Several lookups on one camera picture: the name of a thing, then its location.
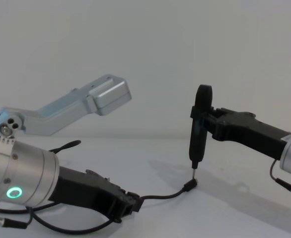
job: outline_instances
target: white table surface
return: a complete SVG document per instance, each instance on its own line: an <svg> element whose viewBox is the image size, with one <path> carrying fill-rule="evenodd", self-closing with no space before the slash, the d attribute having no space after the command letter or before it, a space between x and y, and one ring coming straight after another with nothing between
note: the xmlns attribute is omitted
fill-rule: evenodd
<svg viewBox="0 0 291 238"><path fill-rule="evenodd" d="M51 149L73 139L78 138L21 137L20 141ZM168 195L191 178L189 140L79 139L79 146L59 154L61 166L93 170L127 191ZM209 140L196 189L171 200L146 201L139 213L124 218L122 224L73 237L291 238L291 193L270 179L271 163L271 158L242 145ZM291 175L278 166L274 173L291 182ZM105 221L94 211L66 205L38 214L67 229L87 229ZM28 219L26 215L7 217ZM0 228L0 238L64 236L36 221L27 230Z"/></svg>

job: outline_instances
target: black cable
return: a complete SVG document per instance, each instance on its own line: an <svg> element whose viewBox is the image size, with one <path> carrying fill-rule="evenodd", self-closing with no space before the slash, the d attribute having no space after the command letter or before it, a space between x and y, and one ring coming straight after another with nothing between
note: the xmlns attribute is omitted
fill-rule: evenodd
<svg viewBox="0 0 291 238"><path fill-rule="evenodd" d="M142 200L147 200L147 199L159 199L159 200L171 199L171 198L174 198L174 197L177 197L177 196L181 195L184 192L191 191L196 186L197 186L197 180L195 178L193 178L190 181L188 181L186 184L184 184L183 188L180 191L178 191L178 192L176 192L174 194L167 195L167 196L148 195L148 196L140 197L140 199L142 199Z"/></svg>
<svg viewBox="0 0 291 238"><path fill-rule="evenodd" d="M91 228L91 229L73 231L73 230L66 230L66 229L62 229L59 227L55 227L55 226L45 222L43 219L41 219L35 213L33 214L33 217L36 221L38 221L41 225L47 227L48 229L51 229L53 231L60 232L63 234L67 234L67 235L85 235L85 234L93 233L93 232L96 232L96 231L99 231L99 230L105 228L106 226L110 225L113 222L113 221L109 220L109 221L107 221L107 222L105 222L97 227Z"/></svg>
<svg viewBox="0 0 291 238"><path fill-rule="evenodd" d="M274 160L273 163L271 164L270 166L270 177L276 181L276 178L273 176L273 169L274 169L274 166L275 166L275 163L277 162L277 160Z"/></svg>
<svg viewBox="0 0 291 238"><path fill-rule="evenodd" d="M37 212L37 211L41 211L41 210L56 206L58 204L59 204L58 202L53 202L53 203L50 203L50 204L47 204L47 205L44 205L44 206L35 207L32 210L33 210L33 212ZM2 214L21 215L21 214L27 214L27 213L29 213L29 211L27 209L24 209L24 210L7 210L7 209L1 209L0 208L0 213L2 213Z"/></svg>
<svg viewBox="0 0 291 238"><path fill-rule="evenodd" d="M34 211L33 208L31 207L26 207L26 209L29 211L30 213L30 219L28 220L28 222L26 223L27 225L30 225L33 221L33 215L34 215Z"/></svg>
<svg viewBox="0 0 291 238"><path fill-rule="evenodd" d="M147 200L147 199L162 199L163 200L163 199L170 199L170 198L177 197L177 196L181 195L182 193L184 193L183 189L181 189L180 191L178 191L175 194L168 195L168 196L148 195L148 196L143 196L140 199L143 199L143 200Z"/></svg>

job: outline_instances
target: bolt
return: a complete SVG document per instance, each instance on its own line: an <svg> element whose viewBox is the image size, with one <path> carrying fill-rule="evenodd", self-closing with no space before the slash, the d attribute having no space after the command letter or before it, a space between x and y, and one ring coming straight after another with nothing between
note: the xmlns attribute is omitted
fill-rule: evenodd
<svg viewBox="0 0 291 238"><path fill-rule="evenodd" d="M5 137L8 137L13 134L13 131L7 126L7 124L0 125L0 132Z"/></svg>
<svg viewBox="0 0 291 238"><path fill-rule="evenodd" d="M11 180L10 180L9 178L5 178L5 179L3 180L3 182L4 182L5 184L7 184L7 183L10 183Z"/></svg>

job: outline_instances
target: cable connector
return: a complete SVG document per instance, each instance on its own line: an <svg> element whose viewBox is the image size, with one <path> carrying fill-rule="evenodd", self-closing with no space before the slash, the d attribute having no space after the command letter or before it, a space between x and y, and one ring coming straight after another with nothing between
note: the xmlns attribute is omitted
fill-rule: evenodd
<svg viewBox="0 0 291 238"><path fill-rule="evenodd" d="M133 206L132 211L139 212L144 203L144 199L140 198L140 196L134 192L127 192L127 195L133 197L136 200L136 203Z"/></svg>
<svg viewBox="0 0 291 238"><path fill-rule="evenodd" d="M192 189L194 189L197 186L197 183L198 183L197 179L193 178L190 181L188 181L186 184L184 184L182 190L184 192L189 192L189 191L191 191Z"/></svg>
<svg viewBox="0 0 291 238"><path fill-rule="evenodd" d="M280 179L280 178L276 178L276 179L275 179L275 182L276 182L277 184L280 184L280 185L281 185L282 187L284 187L286 190L291 191L291 184L290 184L290 183L287 183L287 182L283 181L283 180Z"/></svg>
<svg viewBox="0 0 291 238"><path fill-rule="evenodd" d="M4 223L3 223L3 227L16 228L16 229L26 229L27 223L5 218Z"/></svg>

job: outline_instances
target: white wall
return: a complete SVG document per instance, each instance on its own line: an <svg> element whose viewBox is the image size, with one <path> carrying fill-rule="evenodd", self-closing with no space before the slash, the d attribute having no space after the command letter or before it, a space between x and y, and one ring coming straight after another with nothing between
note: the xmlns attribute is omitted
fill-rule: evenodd
<svg viewBox="0 0 291 238"><path fill-rule="evenodd" d="M0 0L0 108L106 73L133 100L57 135L189 138L201 83L214 106L291 131L291 0Z"/></svg>

